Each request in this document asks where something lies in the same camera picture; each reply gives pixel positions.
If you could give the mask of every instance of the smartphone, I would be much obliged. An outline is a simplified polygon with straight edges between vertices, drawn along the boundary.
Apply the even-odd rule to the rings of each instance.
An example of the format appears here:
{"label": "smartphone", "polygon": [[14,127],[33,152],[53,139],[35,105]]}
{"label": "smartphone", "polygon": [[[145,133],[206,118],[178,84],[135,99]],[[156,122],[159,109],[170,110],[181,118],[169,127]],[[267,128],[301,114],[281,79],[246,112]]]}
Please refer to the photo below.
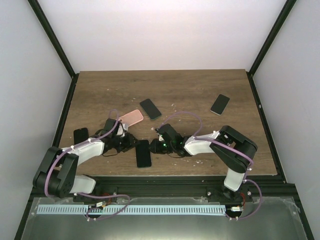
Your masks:
{"label": "smartphone", "polygon": [[144,116],[142,116],[142,113],[138,109],[119,117],[119,121],[123,124],[127,124],[128,127],[141,122],[143,119]]}
{"label": "smartphone", "polygon": [[74,145],[84,142],[89,138],[88,128],[79,128],[73,131]]}
{"label": "smartphone", "polygon": [[161,116],[161,112],[149,98],[140,102],[140,106],[151,120],[155,120]]}
{"label": "smartphone", "polygon": [[224,112],[229,100],[230,100],[230,98],[228,98],[225,95],[220,94],[216,98],[216,100],[213,103],[212,107],[210,108],[210,111],[215,113],[215,114],[221,115]]}
{"label": "smartphone", "polygon": [[135,146],[136,166],[138,168],[151,167],[151,154],[149,150],[149,141],[140,140],[138,145]]}

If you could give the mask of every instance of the pink smartphone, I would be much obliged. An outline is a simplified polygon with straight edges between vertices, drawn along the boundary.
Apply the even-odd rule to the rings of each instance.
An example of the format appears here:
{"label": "pink smartphone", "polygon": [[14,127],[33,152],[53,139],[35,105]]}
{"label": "pink smartphone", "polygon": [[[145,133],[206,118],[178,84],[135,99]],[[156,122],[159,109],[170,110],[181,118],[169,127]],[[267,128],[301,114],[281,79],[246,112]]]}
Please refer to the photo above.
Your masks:
{"label": "pink smartphone", "polygon": [[144,116],[142,116],[141,112],[138,109],[119,117],[119,121],[123,124],[127,124],[129,127],[141,122],[143,119]]}

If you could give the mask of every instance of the black smartphone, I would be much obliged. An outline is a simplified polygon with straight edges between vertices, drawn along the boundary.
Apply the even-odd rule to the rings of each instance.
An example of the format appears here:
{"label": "black smartphone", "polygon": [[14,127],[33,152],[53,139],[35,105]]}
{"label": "black smartphone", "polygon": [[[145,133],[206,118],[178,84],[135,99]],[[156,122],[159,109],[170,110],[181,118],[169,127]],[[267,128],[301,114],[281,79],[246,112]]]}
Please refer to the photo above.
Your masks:
{"label": "black smartphone", "polygon": [[140,140],[138,145],[135,146],[136,166],[138,168],[151,167],[151,154],[149,150],[149,141]]}
{"label": "black smartphone", "polygon": [[149,98],[140,102],[140,106],[151,120],[155,120],[161,116],[161,112]]}
{"label": "black smartphone", "polygon": [[212,105],[212,107],[210,108],[210,111],[215,113],[215,114],[221,115],[224,112],[229,100],[230,100],[230,98],[228,98],[225,95],[220,94],[216,98],[216,100],[215,100],[214,104]]}
{"label": "black smartphone", "polygon": [[89,138],[88,128],[79,128],[73,131],[74,145],[84,142]]}

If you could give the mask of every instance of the white wall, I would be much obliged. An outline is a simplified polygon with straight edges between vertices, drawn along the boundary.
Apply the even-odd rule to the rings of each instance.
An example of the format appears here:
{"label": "white wall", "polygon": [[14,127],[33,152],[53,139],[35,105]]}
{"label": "white wall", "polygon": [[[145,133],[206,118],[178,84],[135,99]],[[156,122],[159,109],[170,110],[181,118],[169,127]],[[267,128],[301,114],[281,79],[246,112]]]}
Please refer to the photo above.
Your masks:
{"label": "white wall", "polygon": [[285,0],[39,0],[75,71],[249,70]]}
{"label": "white wall", "polygon": [[0,1],[0,233],[15,237],[71,81],[24,0]]}
{"label": "white wall", "polygon": [[320,1],[297,1],[254,76],[287,180],[320,239]]}

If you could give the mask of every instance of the wooden surface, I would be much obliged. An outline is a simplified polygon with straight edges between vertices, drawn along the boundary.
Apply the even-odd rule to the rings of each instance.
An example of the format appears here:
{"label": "wooden surface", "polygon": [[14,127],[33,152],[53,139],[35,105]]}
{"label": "wooden surface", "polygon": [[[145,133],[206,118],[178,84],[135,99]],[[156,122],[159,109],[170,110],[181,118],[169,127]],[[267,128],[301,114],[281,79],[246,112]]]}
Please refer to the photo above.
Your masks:
{"label": "wooden surface", "polygon": [[[210,112],[219,94],[230,101],[221,116]],[[139,103],[150,98],[162,116],[151,121]],[[92,135],[103,128],[108,113],[117,109],[119,116],[139,109],[144,120],[129,128],[137,139],[157,137],[153,128],[176,111],[199,115],[203,128],[199,135],[219,131],[230,125],[258,145],[252,175],[275,175],[276,168],[244,70],[161,70],[161,71],[83,71],[63,130],[60,147],[74,143],[73,131],[88,128]],[[192,115],[182,114],[168,122],[181,135],[192,135],[200,126]],[[78,167],[78,174],[105,176],[181,176],[225,175],[226,165],[215,154],[171,158],[152,154],[152,167],[137,168],[136,151],[117,156],[94,157]]]}

